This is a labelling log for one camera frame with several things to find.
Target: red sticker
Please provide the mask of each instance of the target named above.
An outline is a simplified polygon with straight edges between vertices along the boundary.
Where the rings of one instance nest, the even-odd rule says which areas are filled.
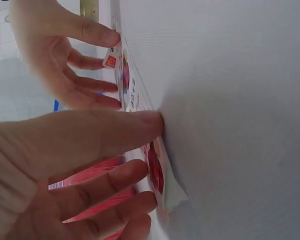
[[[105,62],[105,65],[114,68],[116,66],[117,59],[114,56],[108,56],[108,59]]]

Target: skin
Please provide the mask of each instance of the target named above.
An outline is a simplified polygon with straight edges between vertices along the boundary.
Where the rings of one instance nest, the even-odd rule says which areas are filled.
[[[19,49],[34,74],[59,101],[77,109],[19,122],[0,123],[0,240],[101,240],[124,228],[119,240],[145,240],[157,206],[142,192],[89,218],[63,223],[131,187],[147,176],[133,160],[77,185],[48,190],[93,164],[143,146],[164,128],[155,111],[116,112],[120,103],[94,91],[113,84],[78,77],[69,65],[101,68],[82,56],[67,37],[111,47],[119,35],[76,16],[55,0],[12,0],[10,17]]]
[[[146,239],[151,220],[145,214],[157,206],[152,192],[88,219],[62,223],[146,177],[143,161],[133,160],[78,185],[48,190],[48,184],[138,148],[162,130],[155,111],[61,111],[0,123],[0,239],[104,239],[130,220],[120,239]]]

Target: white surface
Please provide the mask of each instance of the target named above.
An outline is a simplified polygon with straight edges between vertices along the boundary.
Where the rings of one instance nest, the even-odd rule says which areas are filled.
[[[111,6],[111,1],[109,0],[99,0],[99,23],[107,26],[108,28],[112,28],[112,13],[113,9]],[[98,55],[99,56],[105,56],[107,53],[107,48],[98,47]],[[105,79],[109,82],[116,82],[115,79],[115,72],[113,69],[102,69],[102,79]],[[139,149],[136,149],[134,151],[128,152],[127,155],[129,156],[129,159],[142,159],[143,155],[140,153]],[[151,191],[149,180],[146,178],[139,182],[137,185],[137,188],[140,192],[143,191]],[[151,240],[168,240],[165,232],[161,228],[159,222],[158,222],[158,215],[157,210],[154,210],[150,213],[150,216],[152,218],[151,223],[151,230],[149,234],[149,239]]]
[[[173,240],[300,240],[300,0],[121,0],[190,202]]]

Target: finger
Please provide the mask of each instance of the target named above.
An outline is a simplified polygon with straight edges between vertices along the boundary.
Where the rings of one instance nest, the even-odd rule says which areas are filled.
[[[151,217],[139,214],[131,218],[117,240],[147,240],[151,227]]]
[[[78,50],[72,48],[68,56],[68,63],[77,69],[98,70],[103,69],[103,59],[91,56],[84,56]]]
[[[40,180],[139,148],[163,127],[155,111],[90,109],[0,123],[0,132],[8,136],[6,145],[20,153],[16,159],[22,170]]]
[[[46,84],[52,95],[63,105],[72,109],[104,107],[119,110],[121,108],[121,103],[115,98],[100,95],[76,85],[61,71],[47,70],[43,78],[50,80]]]
[[[107,28],[86,17],[67,12],[62,16],[59,36],[81,40],[88,44],[101,47],[114,47],[120,41],[120,35],[114,30]]]
[[[107,81],[95,80],[89,77],[78,76],[70,67],[66,66],[63,73],[77,86],[98,93],[115,93],[117,85]]]
[[[97,215],[67,223],[67,229],[81,240],[105,239],[122,229],[136,214],[150,213],[157,206],[153,192],[142,192],[135,197],[106,209]]]
[[[132,160],[99,177],[49,192],[60,208],[60,220],[64,221],[128,189],[147,174],[145,162]]]

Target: red plastic wrapper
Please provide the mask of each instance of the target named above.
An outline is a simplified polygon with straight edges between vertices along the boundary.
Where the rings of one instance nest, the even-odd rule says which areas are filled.
[[[82,181],[86,181],[88,179],[95,178],[97,176],[106,174],[107,172],[111,171],[112,169],[121,165],[124,162],[125,162],[125,159],[122,156],[114,157],[109,160],[99,162],[99,163],[95,164],[94,166],[87,168],[87,169],[65,179],[64,181],[62,181],[62,183],[59,183],[59,187],[74,185],[74,184],[80,183]],[[103,210],[114,207],[115,205],[131,198],[135,194],[136,194],[135,190],[131,187],[131,188],[125,190],[124,192],[121,192],[118,195],[108,199],[107,201],[104,201],[104,202],[88,209],[87,211],[82,212],[75,217],[72,217],[71,219],[67,220],[67,222],[79,221],[79,220],[85,219],[87,217],[96,215]],[[122,230],[118,231],[114,235],[106,238],[106,240],[115,240],[121,235],[121,233],[122,233]]]

